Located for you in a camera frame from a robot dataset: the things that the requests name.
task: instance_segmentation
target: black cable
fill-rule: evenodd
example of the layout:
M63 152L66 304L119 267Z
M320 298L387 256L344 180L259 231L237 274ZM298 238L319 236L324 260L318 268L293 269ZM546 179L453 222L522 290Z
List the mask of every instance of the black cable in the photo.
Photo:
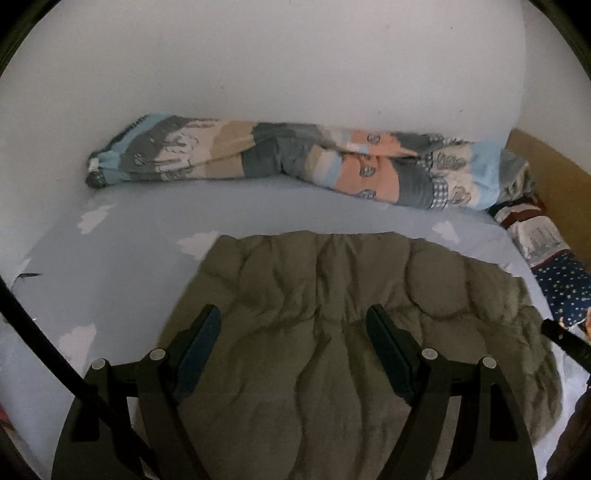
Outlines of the black cable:
M94 408L98 417L114 433L121 435L148 466L158 472L154 452L140 436L120 418L117 412L105 402L93 388L72 368L56 347L49 341L35 321L25 311L12 294L4 279L0 277L0 313L14 328L28 347L39 357L57 379L72 392L84 405Z

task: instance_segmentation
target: mattress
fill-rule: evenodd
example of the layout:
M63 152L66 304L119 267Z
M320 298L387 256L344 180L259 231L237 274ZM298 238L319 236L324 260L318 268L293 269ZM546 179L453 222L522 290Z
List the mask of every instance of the mattress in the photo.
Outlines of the mattress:
M368 202L286 177L126 184L73 208L31 250L13 289L37 324L83 374L93 359L140 359L217 236L311 230L394 231L425 238L523 277L542 317L550 312L506 232L483 212L431 212ZM49 477L72 395L16 334L0 327L0 403ZM586 375L555 348L563 414L535 446L540 477Z

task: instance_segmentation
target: brown blanket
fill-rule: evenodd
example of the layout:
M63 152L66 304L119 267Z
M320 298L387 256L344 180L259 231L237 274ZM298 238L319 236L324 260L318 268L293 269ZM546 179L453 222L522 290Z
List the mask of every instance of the brown blanket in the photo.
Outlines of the brown blanket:
M533 441L560 413L554 357L523 281L424 240L222 236L161 344L206 303L220 307L222 333L179 411L212 478L377 477L410 409L365 333L375 303L449 359L494 357ZM445 429L441 445L452 437ZM444 461L438 455L434 469Z

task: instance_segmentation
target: wooden headboard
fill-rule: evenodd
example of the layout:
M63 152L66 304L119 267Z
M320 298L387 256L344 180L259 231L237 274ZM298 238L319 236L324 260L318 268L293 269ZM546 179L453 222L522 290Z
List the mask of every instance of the wooden headboard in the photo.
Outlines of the wooden headboard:
M591 271L591 175L521 130L511 132L507 148L530 162L548 216L587 271Z

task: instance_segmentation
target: round metal joint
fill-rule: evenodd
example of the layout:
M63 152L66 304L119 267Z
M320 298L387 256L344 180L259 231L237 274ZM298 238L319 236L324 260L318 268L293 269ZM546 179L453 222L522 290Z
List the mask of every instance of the round metal joint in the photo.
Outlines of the round metal joint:
M434 350L433 348L424 348L421 352L421 355L427 360L435 360L438 356L438 353L437 350Z
M150 359L157 362L158 360L162 360L166 356L166 350L162 350L161 348L156 348L150 352Z
M496 367L496 360L491 358L490 356L486 356L482 359L482 365L487 368L495 368Z
M91 364L90 367L93 370L100 370L101 368L103 368L105 365L107 364L106 360L104 358L97 358L96 360L94 360Z

